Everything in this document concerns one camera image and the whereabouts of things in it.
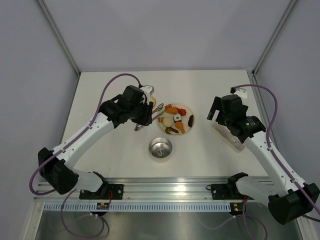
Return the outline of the metal tongs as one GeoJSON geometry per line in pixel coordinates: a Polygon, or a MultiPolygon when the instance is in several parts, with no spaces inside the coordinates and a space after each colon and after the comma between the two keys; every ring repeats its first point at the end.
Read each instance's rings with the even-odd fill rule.
{"type": "MultiPolygon", "coordinates": [[[[164,108],[164,103],[159,104],[151,113],[151,123],[153,123],[153,121],[160,116],[160,114],[163,112],[163,108],[164,108]]],[[[141,124],[136,124],[134,131],[138,132],[140,131],[142,128],[144,128],[145,125],[141,125],[141,124]]]]}

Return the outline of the white steamed bun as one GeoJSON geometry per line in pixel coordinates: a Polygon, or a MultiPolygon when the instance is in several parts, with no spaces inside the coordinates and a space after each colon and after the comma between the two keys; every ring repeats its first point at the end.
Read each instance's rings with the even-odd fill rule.
{"type": "Polygon", "coordinates": [[[169,117],[165,117],[162,121],[163,125],[166,127],[166,128],[170,128],[174,125],[174,121],[172,118],[169,118],[169,117]]]}

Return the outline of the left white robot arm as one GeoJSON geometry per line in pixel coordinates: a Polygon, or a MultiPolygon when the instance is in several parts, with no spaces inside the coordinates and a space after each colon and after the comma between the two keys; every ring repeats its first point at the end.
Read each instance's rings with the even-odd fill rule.
{"type": "Polygon", "coordinates": [[[99,139],[128,120],[142,126],[150,125],[153,111],[150,97],[153,93],[153,86],[129,85],[122,94],[101,101],[92,120],[66,142],[51,150],[44,147],[39,151],[40,175],[60,195],[84,190],[103,199],[108,194],[108,180],[96,171],[80,171],[74,166],[99,139]]]}

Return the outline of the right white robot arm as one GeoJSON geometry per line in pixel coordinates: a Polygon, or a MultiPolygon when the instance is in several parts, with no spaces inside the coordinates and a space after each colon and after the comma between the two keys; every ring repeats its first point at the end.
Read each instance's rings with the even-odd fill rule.
{"type": "Polygon", "coordinates": [[[207,119],[225,126],[257,158],[272,181],[272,186],[254,180],[246,173],[231,176],[227,193],[232,198],[246,195],[265,205],[273,218],[284,225],[309,212],[320,195],[315,183],[308,184],[279,153],[260,119],[247,115],[248,106],[236,94],[216,96],[207,119]]]}

